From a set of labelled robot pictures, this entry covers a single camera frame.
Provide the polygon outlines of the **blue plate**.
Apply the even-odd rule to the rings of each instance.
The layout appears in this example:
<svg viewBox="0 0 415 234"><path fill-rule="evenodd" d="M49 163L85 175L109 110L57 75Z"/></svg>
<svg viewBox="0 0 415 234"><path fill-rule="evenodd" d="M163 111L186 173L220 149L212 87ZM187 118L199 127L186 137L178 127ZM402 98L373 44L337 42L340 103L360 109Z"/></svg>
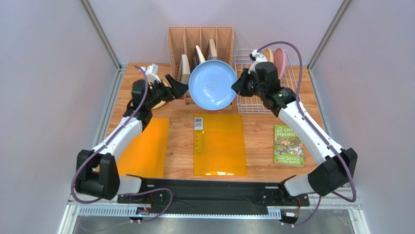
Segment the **blue plate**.
<svg viewBox="0 0 415 234"><path fill-rule="evenodd" d="M237 81L233 68L220 60L199 64L189 78L189 94L201 108L210 111L229 106L236 97L231 86Z"/></svg>

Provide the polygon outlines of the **yellow bear plate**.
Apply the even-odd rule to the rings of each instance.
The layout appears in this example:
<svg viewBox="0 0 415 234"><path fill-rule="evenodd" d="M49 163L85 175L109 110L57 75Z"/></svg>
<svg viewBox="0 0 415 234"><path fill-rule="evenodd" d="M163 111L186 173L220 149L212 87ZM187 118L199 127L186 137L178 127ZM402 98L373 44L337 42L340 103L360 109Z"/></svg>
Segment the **yellow bear plate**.
<svg viewBox="0 0 415 234"><path fill-rule="evenodd" d="M160 108L160 107L162 107L163 105L165 105L166 104L166 102L165 101L161 101L160 103L158 103L158 104L156 104L152 109L153 110L155 110L155 109L158 109L158 108Z"/></svg>

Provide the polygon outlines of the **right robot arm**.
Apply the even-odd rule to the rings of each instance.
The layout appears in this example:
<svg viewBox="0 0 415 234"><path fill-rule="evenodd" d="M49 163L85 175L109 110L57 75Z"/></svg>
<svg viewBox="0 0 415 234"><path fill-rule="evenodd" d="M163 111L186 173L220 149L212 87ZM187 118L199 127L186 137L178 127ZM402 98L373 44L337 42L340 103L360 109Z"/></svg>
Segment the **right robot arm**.
<svg viewBox="0 0 415 234"><path fill-rule="evenodd" d="M317 167L303 175L283 180L279 189L286 197L316 193L326 196L349 183L355 201L353 175L358 155L353 148L336 143L305 111L294 91L282 87L278 71L271 62L260 62L245 68L232 90L242 97L257 96L265 108L290 127L309 150Z"/></svg>

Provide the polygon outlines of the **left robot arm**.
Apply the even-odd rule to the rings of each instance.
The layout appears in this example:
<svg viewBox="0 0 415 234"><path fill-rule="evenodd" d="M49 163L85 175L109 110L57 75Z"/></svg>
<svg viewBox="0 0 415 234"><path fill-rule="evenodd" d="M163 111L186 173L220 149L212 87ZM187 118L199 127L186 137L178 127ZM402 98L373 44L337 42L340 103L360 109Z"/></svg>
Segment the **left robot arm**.
<svg viewBox="0 0 415 234"><path fill-rule="evenodd" d="M152 108L160 102L171 102L184 96L188 85L166 76L169 85L162 81L137 80L132 85L132 98L119 125L100 144L77 155L76 173L71 193L79 193L111 200L117 195L132 195L140 191L139 176L120 175L117 160L129 144L148 126Z"/></svg>

